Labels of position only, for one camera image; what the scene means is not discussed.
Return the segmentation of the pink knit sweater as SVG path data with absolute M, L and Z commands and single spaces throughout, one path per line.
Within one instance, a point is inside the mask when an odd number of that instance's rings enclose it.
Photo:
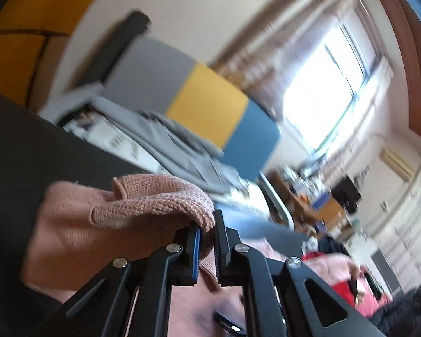
M 147 257 L 191 222 L 201 229 L 201 257 L 206 257 L 212 249 L 214 203 L 178 177 L 127 175 L 114 178 L 110 191 L 55 182 L 38 208 L 22 281 L 64 300 L 64 291 L 78 291 L 114 258 Z

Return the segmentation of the black rolled mat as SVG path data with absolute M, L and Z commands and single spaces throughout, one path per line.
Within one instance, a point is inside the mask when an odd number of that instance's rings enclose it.
M 140 10 L 131 11 L 125 20 L 118 22 L 96 50 L 92 60 L 84 69 L 78 85 L 96 81 L 103 83 L 127 46 L 136 37 L 145 34 L 150 23 L 150 18 Z

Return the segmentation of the grey garment on chair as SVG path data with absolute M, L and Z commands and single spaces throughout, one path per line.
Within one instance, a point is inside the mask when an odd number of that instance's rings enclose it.
M 94 98 L 91 105 L 170 174 L 205 192 L 226 194 L 233 189 L 245 189 L 246 183 L 238 171 L 220 161 L 224 157 L 220 148 L 175 120 L 151 110 L 134 112 L 103 97 Z

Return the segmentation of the beige patterned curtain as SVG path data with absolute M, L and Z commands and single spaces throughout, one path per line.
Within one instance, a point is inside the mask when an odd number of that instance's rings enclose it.
M 212 65 L 274 121 L 283 119 L 283 96 L 326 35 L 359 0 L 276 0 Z

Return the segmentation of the black monitor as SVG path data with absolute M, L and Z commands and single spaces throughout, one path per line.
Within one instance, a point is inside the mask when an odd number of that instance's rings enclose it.
M 362 199 L 359 190 L 349 176 L 343 177 L 331 189 L 331 195 L 349 215 L 357 212 L 358 203 Z

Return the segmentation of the wall air conditioner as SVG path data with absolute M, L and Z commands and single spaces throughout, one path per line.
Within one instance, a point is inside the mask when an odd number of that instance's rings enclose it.
M 404 182 L 408 183 L 415 174 L 415 170 L 389 148 L 384 148 L 381 151 L 380 159 Z

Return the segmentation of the wooden side desk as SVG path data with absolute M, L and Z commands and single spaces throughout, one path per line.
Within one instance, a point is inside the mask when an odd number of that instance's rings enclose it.
M 306 231 L 308 226 L 316 229 L 317 224 L 322 224 L 324 229 L 318 233 L 324 234 L 346 221 L 344 208 L 331 195 L 322 207 L 315 209 L 303 195 L 294 194 L 277 171 L 268 173 L 267 179 L 287 206 L 298 231 Z

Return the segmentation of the red knit sweater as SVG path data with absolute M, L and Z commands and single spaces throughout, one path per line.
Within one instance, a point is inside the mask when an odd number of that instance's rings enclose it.
M 365 317 L 371 317 L 380 307 L 391 302 L 388 294 L 377 299 L 367 281 L 366 268 L 342 253 L 309 252 L 304 263 L 337 294 Z

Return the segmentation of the grey yellow blue chair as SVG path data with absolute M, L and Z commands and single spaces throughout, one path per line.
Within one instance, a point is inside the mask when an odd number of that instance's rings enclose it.
M 39 115 L 62 128 L 83 110 L 99 113 L 91 105 L 96 97 L 134 112 L 163 114 L 210 141 L 223 151 L 222 163 L 261 188 L 271 209 L 274 195 L 263 168 L 279 129 L 256 102 L 205 64 L 158 40 L 138 38 L 103 83 L 81 85 L 47 103 Z

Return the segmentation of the white window curtain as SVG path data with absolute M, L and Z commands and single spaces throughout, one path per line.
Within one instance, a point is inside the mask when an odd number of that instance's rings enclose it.
M 421 166 L 392 213 L 368 224 L 367 237 L 383 254 L 402 291 L 421 285 Z

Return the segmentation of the wooden wardrobe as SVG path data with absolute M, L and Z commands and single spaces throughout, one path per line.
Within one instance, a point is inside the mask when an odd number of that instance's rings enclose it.
M 93 0 L 6 0 L 0 8 L 0 94 L 35 112 Z

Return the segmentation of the blue folding chair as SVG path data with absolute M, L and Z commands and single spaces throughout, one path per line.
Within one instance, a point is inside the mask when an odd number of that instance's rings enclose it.
M 319 211 L 323 208 L 331 199 L 331 192 L 325 191 L 321 192 L 311 203 L 312 208 L 315 211 Z

